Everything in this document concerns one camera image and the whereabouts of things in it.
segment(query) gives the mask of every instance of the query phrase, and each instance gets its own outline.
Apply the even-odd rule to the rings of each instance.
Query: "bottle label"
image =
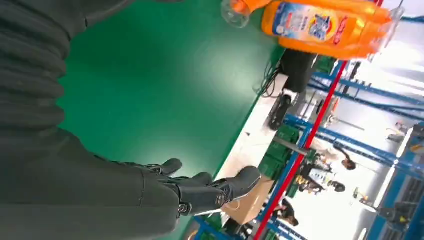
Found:
[[[311,5],[283,2],[275,14],[274,34],[304,42],[339,44],[347,23],[346,16]]]

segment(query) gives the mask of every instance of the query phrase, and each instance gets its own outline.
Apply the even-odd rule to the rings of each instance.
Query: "cardboard box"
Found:
[[[254,189],[246,196],[225,204],[221,210],[243,225],[255,219],[273,187],[274,181],[262,176]]]

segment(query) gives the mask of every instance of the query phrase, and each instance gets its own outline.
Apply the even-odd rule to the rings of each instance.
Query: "plastic bottle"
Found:
[[[232,26],[243,28],[249,22],[250,15],[265,7],[272,0],[222,0],[222,17]]]
[[[389,10],[358,0],[275,1],[262,18],[282,46],[342,60],[377,53],[392,24]]]

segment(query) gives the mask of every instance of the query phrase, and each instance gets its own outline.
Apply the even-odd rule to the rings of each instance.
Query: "green tabletop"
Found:
[[[237,29],[220,4],[138,1],[78,36],[61,80],[62,127],[114,161],[179,158],[180,175],[215,174],[278,49],[261,32],[261,11]],[[179,239],[189,219],[166,239]]]

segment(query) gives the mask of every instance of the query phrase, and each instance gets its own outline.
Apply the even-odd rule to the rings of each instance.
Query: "black cable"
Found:
[[[276,90],[276,78],[278,74],[282,72],[282,69],[283,69],[280,62],[281,61],[278,61],[274,69],[270,67],[267,71],[265,71],[264,81],[261,87],[261,95],[264,98],[278,97],[278,96],[273,96],[273,94]]]

